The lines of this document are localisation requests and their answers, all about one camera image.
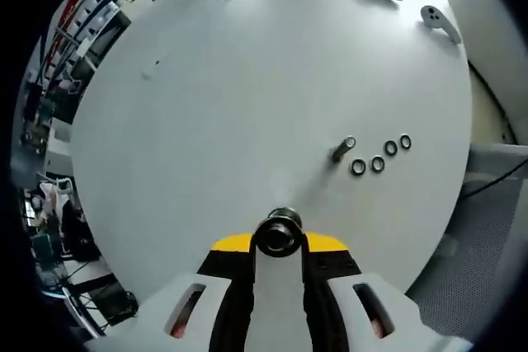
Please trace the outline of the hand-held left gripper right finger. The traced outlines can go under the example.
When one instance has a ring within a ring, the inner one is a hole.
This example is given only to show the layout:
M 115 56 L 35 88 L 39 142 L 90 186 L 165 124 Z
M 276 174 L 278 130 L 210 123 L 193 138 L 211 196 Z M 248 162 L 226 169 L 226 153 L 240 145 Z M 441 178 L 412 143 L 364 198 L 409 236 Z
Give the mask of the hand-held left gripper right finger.
M 426 326 L 418 305 L 364 273 L 335 237 L 303 240 L 304 311 L 315 351 L 469 351 L 471 342 Z

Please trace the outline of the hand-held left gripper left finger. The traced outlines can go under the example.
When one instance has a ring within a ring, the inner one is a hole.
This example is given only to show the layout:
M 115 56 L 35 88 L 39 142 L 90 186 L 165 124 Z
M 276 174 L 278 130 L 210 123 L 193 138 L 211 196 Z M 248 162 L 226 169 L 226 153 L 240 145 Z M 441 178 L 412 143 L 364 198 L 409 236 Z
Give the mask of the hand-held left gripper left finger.
M 194 274 L 178 275 L 139 305 L 126 330 L 89 351 L 243 351 L 254 307 L 255 247 L 242 233 L 213 244 Z

